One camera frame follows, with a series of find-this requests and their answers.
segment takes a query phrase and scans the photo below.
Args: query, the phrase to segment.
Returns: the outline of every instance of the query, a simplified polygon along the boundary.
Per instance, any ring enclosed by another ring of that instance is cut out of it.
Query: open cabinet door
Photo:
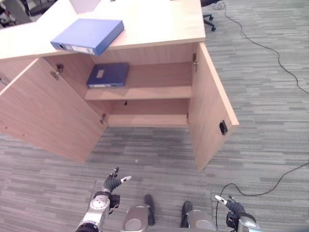
[[[204,43],[197,45],[197,68],[192,70],[189,129],[197,169],[202,171],[224,141],[239,125],[218,73]],[[227,133],[222,135],[220,122]]]
[[[44,59],[34,59],[0,92],[0,131],[85,161],[107,128],[100,116]]]

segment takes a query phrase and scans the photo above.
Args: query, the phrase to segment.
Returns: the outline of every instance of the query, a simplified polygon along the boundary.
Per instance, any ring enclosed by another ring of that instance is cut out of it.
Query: power cord
[[[297,170],[297,169],[300,169],[300,168],[302,168],[302,167],[305,167],[306,165],[309,165],[309,162],[308,162],[308,163],[305,163],[305,164],[303,164],[303,165],[300,165],[300,166],[298,166],[298,167],[296,167],[296,168],[294,168],[294,169],[292,169],[292,170],[289,170],[289,171],[287,171],[286,173],[284,173],[284,174],[279,178],[279,180],[277,181],[277,183],[275,184],[275,186],[274,186],[271,190],[268,190],[268,191],[266,191],[266,192],[258,193],[258,194],[246,194],[246,193],[243,193],[243,192],[239,189],[239,187],[238,187],[236,184],[234,184],[234,183],[229,183],[229,184],[227,184],[227,185],[225,185],[225,186],[223,187],[223,189],[222,189],[221,192],[220,192],[220,196],[223,194],[224,189],[225,189],[226,187],[230,186],[230,185],[235,186],[236,189],[238,190],[238,192],[240,192],[241,195],[246,196],[246,197],[256,197],[256,196],[262,196],[262,195],[268,194],[268,193],[270,193],[271,191],[273,191],[273,190],[278,186],[278,184],[281,182],[282,178],[283,178],[285,175],[287,175],[288,173],[291,173],[291,172],[293,172],[293,171],[295,171],[295,170]],[[218,221],[217,221],[218,205],[219,205],[219,202],[217,202],[217,206],[216,206],[216,226],[217,226],[217,227],[218,227]]]
[[[219,10],[219,11],[220,11],[220,10],[224,10],[224,15],[225,15],[225,17],[226,17],[227,19],[229,19],[230,21],[232,21],[232,22],[234,22],[234,23],[237,23],[237,24],[240,26],[240,28],[241,28],[240,32],[241,32],[241,33],[245,36],[245,38],[246,38],[247,40],[249,40],[251,43],[253,43],[253,44],[255,44],[255,45],[258,45],[258,46],[260,46],[260,47],[263,47],[263,48],[266,48],[266,49],[268,49],[268,50],[271,50],[271,51],[275,52],[275,53],[277,54],[277,56],[278,56],[278,64],[279,64],[279,66],[280,66],[283,70],[285,70],[288,74],[290,74],[291,76],[294,77],[294,79],[295,79],[295,81],[296,81],[296,85],[297,85],[297,87],[298,87],[300,90],[302,90],[303,92],[309,94],[308,91],[304,90],[301,86],[299,86],[299,84],[298,84],[298,78],[296,77],[296,75],[293,74],[292,72],[290,72],[289,70],[287,70],[287,69],[281,64],[281,62],[280,62],[280,53],[279,53],[279,52],[277,52],[275,49],[273,49],[273,48],[271,48],[271,47],[267,47],[267,46],[261,45],[261,44],[255,42],[255,41],[253,41],[252,39],[250,39],[250,38],[246,35],[246,33],[243,32],[242,24],[241,24],[240,22],[238,22],[238,21],[236,21],[236,20],[234,20],[234,19],[232,19],[232,18],[230,18],[229,16],[226,15],[226,4],[225,4],[224,1],[222,1],[222,2],[220,2],[220,3],[215,3],[214,6],[213,6],[212,8],[215,9],[215,10]]]
[[[224,12],[225,17],[226,17],[227,19],[229,19],[230,21],[232,21],[232,22],[234,22],[234,23],[237,23],[237,24],[240,26],[240,29],[241,29],[240,32],[241,32],[241,33],[245,36],[245,38],[246,38],[247,40],[249,40],[251,43],[253,43],[253,44],[255,44],[255,45],[258,45],[258,46],[260,46],[260,47],[263,47],[263,48],[266,48],[266,49],[268,49],[268,50],[271,50],[271,51],[275,52],[275,53],[277,54],[277,56],[278,56],[278,64],[279,64],[279,66],[280,66],[283,70],[285,70],[287,73],[289,73],[291,76],[294,77],[294,79],[295,79],[295,81],[296,81],[296,85],[297,85],[297,87],[298,87],[300,90],[302,90],[303,92],[309,94],[308,91],[304,90],[301,86],[299,86],[298,78],[296,77],[296,75],[293,74],[292,72],[288,71],[288,70],[281,64],[281,62],[280,62],[280,53],[279,53],[278,51],[276,51],[275,49],[273,49],[273,48],[271,48],[271,47],[267,47],[267,46],[261,45],[261,44],[255,42],[255,41],[253,41],[252,39],[250,39],[250,38],[246,35],[246,33],[243,32],[242,24],[226,15],[226,4],[225,4],[224,1],[221,1],[220,3],[215,3],[215,4],[213,5],[212,8],[213,8],[214,10],[225,10],[225,12]],[[295,170],[297,170],[297,169],[300,169],[300,168],[302,168],[302,167],[304,167],[304,166],[306,166],[306,165],[308,165],[308,164],[309,164],[309,162],[308,162],[308,163],[305,163],[305,164],[303,164],[303,165],[300,165],[300,166],[298,166],[298,167],[296,167],[296,168],[294,168],[294,169],[292,169],[292,170],[290,170],[290,171],[284,173],[284,174],[279,178],[279,180],[277,181],[276,185],[275,185],[272,189],[270,189],[270,190],[268,190],[268,191],[266,191],[266,192],[258,193],[258,194],[246,194],[246,193],[243,193],[243,192],[239,189],[239,187],[238,187],[236,184],[234,184],[234,183],[229,183],[229,184],[227,184],[227,185],[225,185],[225,186],[223,187],[223,189],[221,190],[220,196],[223,194],[223,191],[224,191],[225,188],[227,188],[228,186],[235,186],[236,189],[238,190],[238,192],[239,192],[241,195],[243,195],[243,196],[251,196],[251,197],[254,197],[254,196],[262,196],[262,195],[268,194],[268,193],[270,193],[271,191],[273,191],[273,190],[278,186],[278,184],[281,182],[282,178],[283,178],[285,175],[287,175],[288,173],[291,173],[291,172],[293,172],[293,171],[295,171]],[[217,226],[217,227],[218,227],[218,221],[217,221],[217,218],[218,218],[218,205],[219,205],[219,202],[217,202],[217,206],[216,206],[216,226]]]

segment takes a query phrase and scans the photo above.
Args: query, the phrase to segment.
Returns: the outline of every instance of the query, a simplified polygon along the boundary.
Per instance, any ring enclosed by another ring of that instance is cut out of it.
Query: black boot
[[[190,201],[185,201],[183,203],[183,209],[182,209],[182,221],[180,223],[181,228],[189,228],[189,223],[188,223],[188,215],[191,210],[193,209],[193,205]]]
[[[144,203],[149,206],[148,225],[153,226],[155,224],[155,205],[153,197],[150,194],[145,195]]]

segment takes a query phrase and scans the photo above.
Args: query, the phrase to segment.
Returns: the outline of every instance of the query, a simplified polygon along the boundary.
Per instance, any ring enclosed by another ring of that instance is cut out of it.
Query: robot
[[[130,180],[127,176],[118,178],[119,167],[113,169],[104,181],[101,191],[96,192],[89,204],[88,211],[79,223],[75,232],[103,232],[103,225],[108,215],[118,208],[119,195],[112,195],[112,191],[122,183]],[[221,196],[215,198],[224,204],[229,212],[226,216],[226,224],[233,228],[233,232],[262,232],[255,218],[246,213],[244,207],[235,201],[235,198],[225,200]],[[155,224],[154,201],[151,195],[144,197],[144,204],[134,206],[127,211],[121,232],[211,232],[217,231],[217,227],[211,216],[206,212],[193,209],[191,202],[183,204],[182,220],[180,228],[153,229],[149,226]]]

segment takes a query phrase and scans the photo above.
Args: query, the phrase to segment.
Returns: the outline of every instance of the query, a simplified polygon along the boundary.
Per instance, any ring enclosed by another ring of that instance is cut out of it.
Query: blue folder
[[[55,49],[101,55],[123,30],[122,20],[77,19],[51,44]]]
[[[87,81],[89,88],[124,86],[128,63],[96,64]]]

